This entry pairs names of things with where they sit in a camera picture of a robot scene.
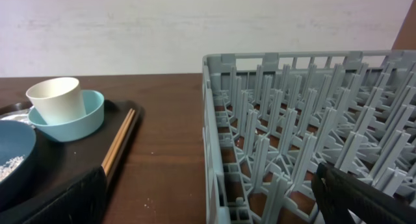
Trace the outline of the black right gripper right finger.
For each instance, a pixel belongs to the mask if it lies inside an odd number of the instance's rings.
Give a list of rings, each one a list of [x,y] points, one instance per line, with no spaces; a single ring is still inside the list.
[[[414,224],[415,209],[326,163],[313,174],[311,187],[326,223]]]

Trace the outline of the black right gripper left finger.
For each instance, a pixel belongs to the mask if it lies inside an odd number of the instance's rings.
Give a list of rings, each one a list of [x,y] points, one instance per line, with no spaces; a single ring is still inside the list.
[[[20,223],[99,223],[104,213],[107,177],[101,166],[30,199]]]

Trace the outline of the pile of white rice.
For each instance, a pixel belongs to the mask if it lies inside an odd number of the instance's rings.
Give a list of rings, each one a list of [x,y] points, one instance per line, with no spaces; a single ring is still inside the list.
[[[23,156],[16,156],[0,166],[0,181],[5,180],[24,160]]]

